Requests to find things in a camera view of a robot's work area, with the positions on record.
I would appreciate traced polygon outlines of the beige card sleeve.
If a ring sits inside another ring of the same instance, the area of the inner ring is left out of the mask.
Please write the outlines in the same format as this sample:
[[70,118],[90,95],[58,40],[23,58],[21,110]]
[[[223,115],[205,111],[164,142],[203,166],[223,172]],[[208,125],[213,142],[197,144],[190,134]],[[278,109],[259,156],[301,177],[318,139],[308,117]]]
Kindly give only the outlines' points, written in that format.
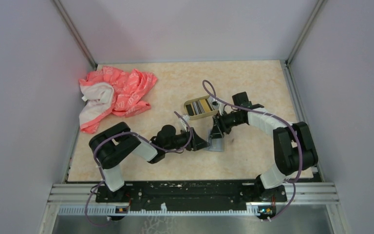
[[210,152],[224,152],[224,138],[212,138],[210,133],[211,131],[208,131],[207,141],[209,143],[209,146],[206,148],[206,150]]

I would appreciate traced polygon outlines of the cream card holder tray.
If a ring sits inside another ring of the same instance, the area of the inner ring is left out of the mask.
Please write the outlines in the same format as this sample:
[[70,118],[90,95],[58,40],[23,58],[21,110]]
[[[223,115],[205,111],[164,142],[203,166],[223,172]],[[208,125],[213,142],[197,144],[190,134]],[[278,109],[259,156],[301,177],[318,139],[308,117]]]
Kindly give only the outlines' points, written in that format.
[[188,100],[183,104],[185,114],[190,120],[211,117],[218,113],[218,111],[214,111],[211,106],[213,100],[215,99],[210,95]]

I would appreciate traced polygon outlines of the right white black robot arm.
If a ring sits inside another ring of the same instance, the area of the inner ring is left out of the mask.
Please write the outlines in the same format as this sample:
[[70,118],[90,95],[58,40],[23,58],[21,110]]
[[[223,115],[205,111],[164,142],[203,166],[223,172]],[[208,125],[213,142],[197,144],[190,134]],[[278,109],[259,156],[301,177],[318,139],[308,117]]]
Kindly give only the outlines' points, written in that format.
[[264,106],[253,104],[246,92],[233,95],[233,111],[227,113],[220,108],[213,116],[213,127],[209,132],[211,144],[230,134],[233,127],[247,124],[256,127],[273,139],[274,164],[256,177],[255,196],[267,201],[274,188],[289,180],[292,174],[300,176],[318,163],[318,155],[309,126],[305,122],[290,123],[269,113]]

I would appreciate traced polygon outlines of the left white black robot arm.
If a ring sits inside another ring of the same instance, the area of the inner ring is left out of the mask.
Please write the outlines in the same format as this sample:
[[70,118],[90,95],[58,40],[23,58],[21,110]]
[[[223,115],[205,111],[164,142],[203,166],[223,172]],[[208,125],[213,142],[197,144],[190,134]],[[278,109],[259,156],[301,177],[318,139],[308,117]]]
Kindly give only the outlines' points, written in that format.
[[132,132],[125,122],[97,134],[89,142],[102,180],[108,188],[107,195],[115,202],[122,201],[127,194],[120,163],[130,154],[155,164],[167,153],[194,152],[209,146],[209,142],[198,136],[192,127],[177,134],[174,126],[165,125],[156,136],[147,140]]

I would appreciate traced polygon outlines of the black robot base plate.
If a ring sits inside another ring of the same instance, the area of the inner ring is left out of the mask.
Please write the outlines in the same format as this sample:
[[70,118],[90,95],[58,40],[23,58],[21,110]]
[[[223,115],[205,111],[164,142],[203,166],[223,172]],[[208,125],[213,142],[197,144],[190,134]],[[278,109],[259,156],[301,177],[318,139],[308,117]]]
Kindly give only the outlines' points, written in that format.
[[129,203],[130,211],[243,211],[248,202],[287,202],[283,185],[260,192],[252,180],[128,181],[116,192],[105,185],[96,191],[98,203]]

